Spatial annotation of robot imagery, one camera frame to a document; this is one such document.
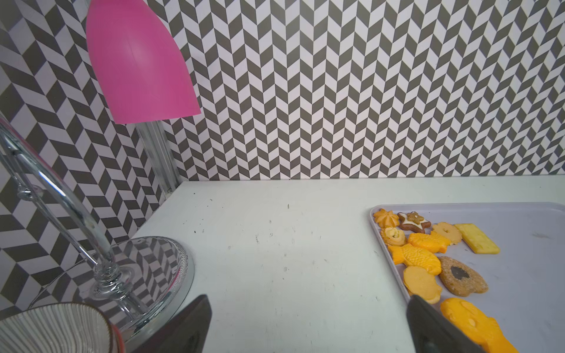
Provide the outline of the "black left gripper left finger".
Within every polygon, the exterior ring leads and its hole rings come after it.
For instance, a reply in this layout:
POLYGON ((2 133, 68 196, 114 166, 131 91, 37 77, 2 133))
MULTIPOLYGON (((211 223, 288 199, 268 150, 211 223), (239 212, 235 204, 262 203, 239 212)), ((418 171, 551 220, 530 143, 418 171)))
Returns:
POLYGON ((133 352, 203 352, 212 315, 209 298, 202 294, 133 352))

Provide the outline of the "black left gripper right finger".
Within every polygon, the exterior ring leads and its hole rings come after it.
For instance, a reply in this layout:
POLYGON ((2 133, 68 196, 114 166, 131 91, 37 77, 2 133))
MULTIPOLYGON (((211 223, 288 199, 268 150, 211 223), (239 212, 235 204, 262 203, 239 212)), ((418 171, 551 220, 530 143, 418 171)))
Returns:
POLYGON ((408 302, 406 317, 416 352, 483 352, 418 295, 408 302))

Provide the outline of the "orange bear shaped cookie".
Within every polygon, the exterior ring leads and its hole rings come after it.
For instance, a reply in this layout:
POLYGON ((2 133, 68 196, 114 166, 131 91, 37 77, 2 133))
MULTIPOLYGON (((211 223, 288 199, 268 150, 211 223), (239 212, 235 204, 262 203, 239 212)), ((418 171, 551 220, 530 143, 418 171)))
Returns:
POLYGON ((497 321, 474 304, 460 298, 450 298, 441 303, 440 310, 451 324, 485 352, 518 352, 504 336, 497 321))

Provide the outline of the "yellow rectangular cookie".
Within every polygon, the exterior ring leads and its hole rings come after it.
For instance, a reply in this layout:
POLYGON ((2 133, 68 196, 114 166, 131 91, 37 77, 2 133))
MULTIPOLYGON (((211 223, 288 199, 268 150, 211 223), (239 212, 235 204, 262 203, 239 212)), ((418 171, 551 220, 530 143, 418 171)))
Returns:
POLYGON ((456 224, 462 238, 475 254, 499 254, 500 248, 474 224, 456 224))

